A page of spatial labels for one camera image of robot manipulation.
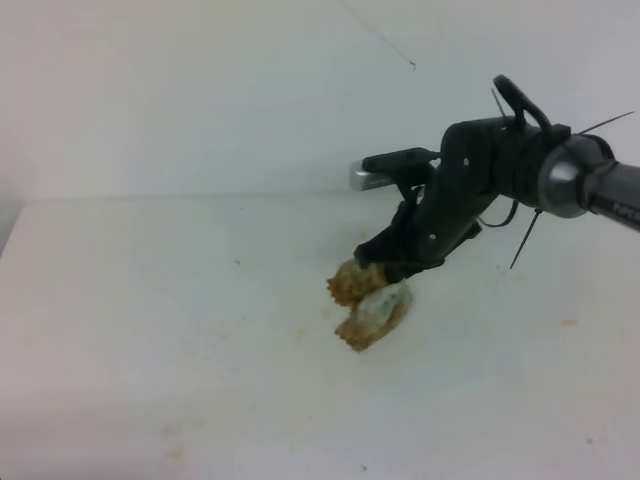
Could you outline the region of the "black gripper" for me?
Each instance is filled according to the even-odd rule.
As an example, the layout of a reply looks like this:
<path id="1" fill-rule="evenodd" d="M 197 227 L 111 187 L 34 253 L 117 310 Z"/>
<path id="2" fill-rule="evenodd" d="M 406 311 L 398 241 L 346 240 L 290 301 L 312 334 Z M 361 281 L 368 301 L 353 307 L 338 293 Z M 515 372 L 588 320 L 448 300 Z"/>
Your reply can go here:
<path id="1" fill-rule="evenodd" d="M 423 185 L 398 188 L 403 200 L 391 224 L 356 247 L 356 262 L 382 264 L 388 284 L 441 267 L 450 253 L 486 225 L 480 216 L 503 194 L 495 176 L 500 151 L 519 133 L 520 122 L 514 118 L 450 126 L 432 176 Z"/>

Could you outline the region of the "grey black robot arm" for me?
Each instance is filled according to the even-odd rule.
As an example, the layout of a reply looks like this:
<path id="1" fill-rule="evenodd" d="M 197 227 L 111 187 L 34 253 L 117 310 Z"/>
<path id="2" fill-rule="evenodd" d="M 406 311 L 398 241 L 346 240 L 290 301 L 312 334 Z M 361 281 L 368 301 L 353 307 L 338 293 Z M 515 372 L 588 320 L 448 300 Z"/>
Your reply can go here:
<path id="1" fill-rule="evenodd" d="M 390 283 L 440 267 L 480 233 L 481 215 L 499 196 L 561 218 L 592 212 L 639 227 L 638 168 L 618 162 L 603 139 L 564 125 L 456 123 L 439 151 L 367 157 L 352 165 L 350 182 L 356 191 L 394 184 L 403 197 L 391 224 L 354 252 Z"/>

